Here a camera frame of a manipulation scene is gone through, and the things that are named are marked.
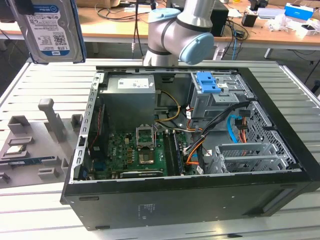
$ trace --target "blue box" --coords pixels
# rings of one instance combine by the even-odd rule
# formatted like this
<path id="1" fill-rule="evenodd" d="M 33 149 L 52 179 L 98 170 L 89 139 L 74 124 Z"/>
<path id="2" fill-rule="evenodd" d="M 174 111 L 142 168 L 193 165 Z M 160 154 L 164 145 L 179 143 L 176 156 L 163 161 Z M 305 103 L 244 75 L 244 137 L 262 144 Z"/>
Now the blue box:
<path id="1" fill-rule="evenodd" d="M 314 9 L 307 6 L 295 5 L 287 3 L 284 7 L 285 15 L 297 19 L 308 20 L 314 14 Z"/>

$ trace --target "white label sticker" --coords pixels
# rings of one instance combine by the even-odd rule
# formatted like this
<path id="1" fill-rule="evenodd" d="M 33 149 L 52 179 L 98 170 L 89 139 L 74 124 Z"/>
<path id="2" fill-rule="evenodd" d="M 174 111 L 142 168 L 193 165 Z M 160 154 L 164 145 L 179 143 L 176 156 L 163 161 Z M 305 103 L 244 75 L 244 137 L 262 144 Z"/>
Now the white label sticker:
<path id="1" fill-rule="evenodd" d="M 186 111 L 186 118 L 191 119 L 191 111 Z"/>
<path id="2" fill-rule="evenodd" d="M 218 88 L 227 88 L 228 89 L 228 85 L 226 83 L 218 83 L 217 86 L 218 86 Z"/>
<path id="3" fill-rule="evenodd" d="M 205 157 L 212 156 L 212 150 L 209 149 L 208 151 L 205 151 L 204 156 L 205 156 Z"/>
<path id="4" fill-rule="evenodd" d="M 121 78 L 118 80 L 118 89 L 148 89 L 148 78 Z"/>
<path id="5" fill-rule="evenodd" d="M 196 167 L 196 171 L 201 175 L 204 174 L 204 170 L 199 165 Z"/>
<path id="6" fill-rule="evenodd" d="M 15 161 L 15 162 L 9 162 L 9 165 L 22 165 L 26 164 L 24 161 Z"/>
<path id="7" fill-rule="evenodd" d="M 34 5 L 34 15 L 26 15 L 35 41 L 47 56 L 65 56 L 70 47 L 65 30 L 59 26 L 61 14 L 56 5 Z"/>

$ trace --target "yellow wire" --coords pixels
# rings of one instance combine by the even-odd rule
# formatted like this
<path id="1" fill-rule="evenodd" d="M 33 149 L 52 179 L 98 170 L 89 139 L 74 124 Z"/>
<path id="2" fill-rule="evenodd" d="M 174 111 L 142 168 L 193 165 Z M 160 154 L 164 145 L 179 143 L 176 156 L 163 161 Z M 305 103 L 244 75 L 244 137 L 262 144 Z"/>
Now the yellow wire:
<path id="1" fill-rule="evenodd" d="M 178 101 L 171 94 L 169 94 L 166 91 L 162 91 L 162 90 L 161 90 L 161 92 L 167 94 L 170 98 L 172 98 L 172 100 L 175 102 L 175 104 L 176 104 L 176 106 L 178 108 L 178 111 L 176 112 L 175 116 L 156 120 L 156 122 L 167 122 L 167 121 L 173 120 L 173 119 L 175 119 L 175 118 L 177 118 L 179 116 L 181 106 L 179 105 Z"/>

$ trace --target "black computer case side panel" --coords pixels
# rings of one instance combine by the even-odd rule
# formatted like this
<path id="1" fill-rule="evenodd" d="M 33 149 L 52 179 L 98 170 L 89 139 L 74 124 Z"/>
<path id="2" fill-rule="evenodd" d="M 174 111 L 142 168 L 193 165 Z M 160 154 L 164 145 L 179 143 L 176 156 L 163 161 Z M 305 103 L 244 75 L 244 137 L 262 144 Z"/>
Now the black computer case side panel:
<path id="1" fill-rule="evenodd" d="M 284 184 L 272 183 L 272 176 L 269 184 L 248 184 L 252 181 L 249 175 L 177 179 L 181 189 L 169 179 L 127 182 L 131 191 L 126 183 L 114 183 L 115 188 L 110 187 L 111 182 L 74 184 L 81 194 L 72 195 L 77 190 L 68 192 L 67 187 L 65 198 L 89 231 L 242 219 L 271 216 L 297 197 L 309 184 L 291 182 L 300 179 L 299 174 L 303 175 L 284 176 Z M 269 178 L 258 175 L 256 179 L 263 182 Z M 219 187 L 219 182 L 226 184 Z"/>

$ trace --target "aluminum extrusion table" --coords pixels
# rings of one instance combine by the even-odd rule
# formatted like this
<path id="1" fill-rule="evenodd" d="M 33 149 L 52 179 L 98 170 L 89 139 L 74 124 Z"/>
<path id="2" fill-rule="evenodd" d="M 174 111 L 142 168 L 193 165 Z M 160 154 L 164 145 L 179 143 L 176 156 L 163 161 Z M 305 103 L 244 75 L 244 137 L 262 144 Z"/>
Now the aluminum extrusion table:
<path id="1" fill-rule="evenodd" d="M 83 114 L 96 66 L 136 66 L 138 60 L 88 59 L 86 63 L 26 63 L 0 98 L 0 144 L 11 116 L 43 121 L 41 98 L 53 98 L 61 118 Z M 204 61 L 212 67 L 248 67 L 320 162 L 320 100 L 290 70 L 270 61 Z M 59 200 L 63 183 L 0 189 L 1 239 L 242 240 L 316 239 L 320 236 L 320 190 L 300 195 L 271 217 L 87 231 L 70 206 Z"/>

